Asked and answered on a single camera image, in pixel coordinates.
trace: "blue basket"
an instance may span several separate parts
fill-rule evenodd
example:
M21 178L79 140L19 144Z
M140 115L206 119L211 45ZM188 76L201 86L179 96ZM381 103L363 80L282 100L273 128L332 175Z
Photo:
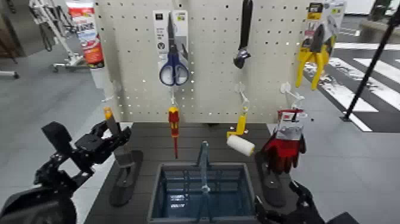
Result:
M197 163L160 164L148 222L257 223L246 164L202 163L202 151Z

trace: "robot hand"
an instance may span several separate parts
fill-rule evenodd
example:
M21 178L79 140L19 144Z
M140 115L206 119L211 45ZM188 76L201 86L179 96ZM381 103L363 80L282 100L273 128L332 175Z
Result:
M270 224L270 221L282 224L325 224L315 207L310 191L295 181L292 181L289 187L299 196L296 210L289 214L265 210L260 198L256 197L255 212L257 220L263 224Z
M76 224L76 210L71 201L73 193L94 174L92 166L103 163L115 149L126 144L131 135L127 127L104 138L107 129L106 122L98 123L75 142L76 149L73 149L72 138L62 124L52 122L44 126L42 130L57 152L36 171L34 183L38 187L7 199L0 212L0 224ZM69 158L80 169L73 177L58 170Z

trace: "yellow handle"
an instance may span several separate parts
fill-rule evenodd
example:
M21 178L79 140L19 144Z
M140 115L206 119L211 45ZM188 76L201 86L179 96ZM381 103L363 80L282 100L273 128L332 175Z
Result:
M301 86L301 82L303 81L303 71L305 63L307 63L309 57L312 53L305 53L304 57L300 60L299 67L297 68L297 79L296 79L296 87Z
M247 119L247 114L240 115L239 120L237 121L236 131L226 132L226 138L229 138L230 135L243 135L243 133L245 133L245 128L246 128L246 119Z
M314 78L311 82L311 90L316 90L318 86L318 82L320 81L320 76L322 74L322 70L324 69L324 62L322 54L316 53L315 60L317 61L317 71L315 72Z

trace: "screwdriver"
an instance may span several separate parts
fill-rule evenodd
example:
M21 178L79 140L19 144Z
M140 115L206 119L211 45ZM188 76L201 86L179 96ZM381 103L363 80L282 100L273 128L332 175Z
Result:
M175 158L178 158L179 109L177 107L170 107L168 109L168 122L171 126L171 136L174 139Z

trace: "white pegboard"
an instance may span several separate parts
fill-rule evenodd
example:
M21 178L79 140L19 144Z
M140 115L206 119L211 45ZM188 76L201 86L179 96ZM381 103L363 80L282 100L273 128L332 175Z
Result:
M242 0L97 1L95 12L110 81L105 88L124 122L166 122L169 88L158 78L153 10L188 10L190 80L176 93L183 122L236 123L242 99L235 85L246 85L249 123L272 123L294 86L296 53L309 0L254 0L248 51L240 70L233 64L240 38Z

